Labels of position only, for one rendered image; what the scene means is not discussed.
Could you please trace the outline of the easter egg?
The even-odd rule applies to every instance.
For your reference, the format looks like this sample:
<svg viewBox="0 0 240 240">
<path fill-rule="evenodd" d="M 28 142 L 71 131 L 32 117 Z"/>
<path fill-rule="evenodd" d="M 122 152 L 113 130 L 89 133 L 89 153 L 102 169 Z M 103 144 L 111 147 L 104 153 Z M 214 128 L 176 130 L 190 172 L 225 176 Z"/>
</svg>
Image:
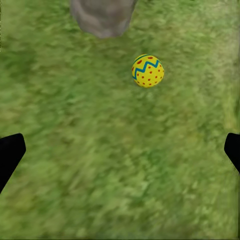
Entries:
<svg viewBox="0 0 240 240">
<path fill-rule="evenodd" d="M 133 63 L 132 75 L 139 86 L 151 88 L 162 81 L 164 67 L 159 59 L 153 55 L 142 54 Z"/>
</svg>

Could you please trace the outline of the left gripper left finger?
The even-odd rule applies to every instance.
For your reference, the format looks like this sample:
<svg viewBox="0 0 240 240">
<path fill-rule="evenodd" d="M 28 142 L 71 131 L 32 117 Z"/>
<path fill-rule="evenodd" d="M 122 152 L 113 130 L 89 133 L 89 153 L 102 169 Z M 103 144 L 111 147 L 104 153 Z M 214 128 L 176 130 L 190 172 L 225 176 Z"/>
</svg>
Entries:
<svg viewBox="0 0 240 240">
<path fill-rule="evenodd" d="M 21 133 L 0 138 L 0 193 L 26 152 Z"/>
</svg>

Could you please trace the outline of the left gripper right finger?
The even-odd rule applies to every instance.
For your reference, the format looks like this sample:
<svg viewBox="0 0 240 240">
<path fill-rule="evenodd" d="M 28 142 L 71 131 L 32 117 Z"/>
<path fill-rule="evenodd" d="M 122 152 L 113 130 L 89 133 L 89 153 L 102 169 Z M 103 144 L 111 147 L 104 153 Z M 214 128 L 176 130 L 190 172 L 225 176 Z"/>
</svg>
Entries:
<svg viewBox="0 0 240 240">
<path fill-rule="evenodd" d="M 240 135 L 229 133 L 225 140 L 224 151 L 240 173 Z"/>
</svg>

